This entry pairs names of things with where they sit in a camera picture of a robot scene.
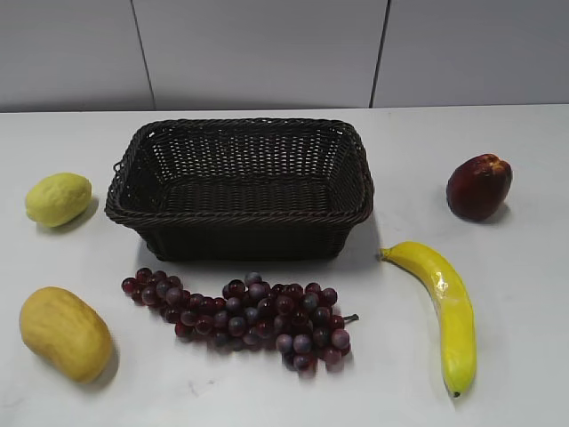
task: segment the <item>yellow lemon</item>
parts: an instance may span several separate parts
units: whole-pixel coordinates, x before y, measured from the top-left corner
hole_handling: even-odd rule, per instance
[[[46,227],[58,227],[87,208],[91,190],[91,183],[81,175],[56,173],[43,178],[26,195],[26,214]]]

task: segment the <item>apple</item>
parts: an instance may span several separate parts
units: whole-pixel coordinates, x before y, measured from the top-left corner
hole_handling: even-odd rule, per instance
[[[481,222],[498,210],[511,183],[508,162],[483,154],[456,168],[446,184],[446,202],[455,215]]]

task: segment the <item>yellow banana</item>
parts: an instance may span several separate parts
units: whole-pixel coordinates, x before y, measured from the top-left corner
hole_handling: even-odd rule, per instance
[[[458,398],[472,384],[477,368],[474,311],[461,277],[441,254],[421,243],[381,249],[381,258],[414,274],[429,291],[440,326],[443,377]]]

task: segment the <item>table surface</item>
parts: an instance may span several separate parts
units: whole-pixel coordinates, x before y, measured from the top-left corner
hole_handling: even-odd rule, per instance
[[[112,165],[132,134],[166,118],[324,117],[350,122],[368,153],[374,213],[330,262],[164,263],[103,212]],[[565,419],[569,381],[569,106],[0,115],[3,300],[0,425],[314,426],[553,425]],[[463,222],[445,184],[466,159],[493,152],[514,181],[507,209],[487,224]],[[99,205],[88,221],[37,227],[24,197],[59,171],[87,176]],[[436,313],[420,282],[375,259],[412,239],[460,272],[476,313],[477,379],[451,401],[440,372]],[[171,325],[135,307],[120,282],[140,266],[182,277],[195,292],[259,270],[271,283],[335,287],[353,358],[340,372],[286,370],[275,352],[221,355],[179,342]],[[21,342],[21,304],[62,286],[108,323],[118,358],[98,382],[77,386]]]

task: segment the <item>woven pattern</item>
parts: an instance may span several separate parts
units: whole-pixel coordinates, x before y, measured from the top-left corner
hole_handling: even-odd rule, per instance
[[[334,256],[373,209],[364,147],[341,121],[155,122],[115,171],[108,217],[165,260]]]

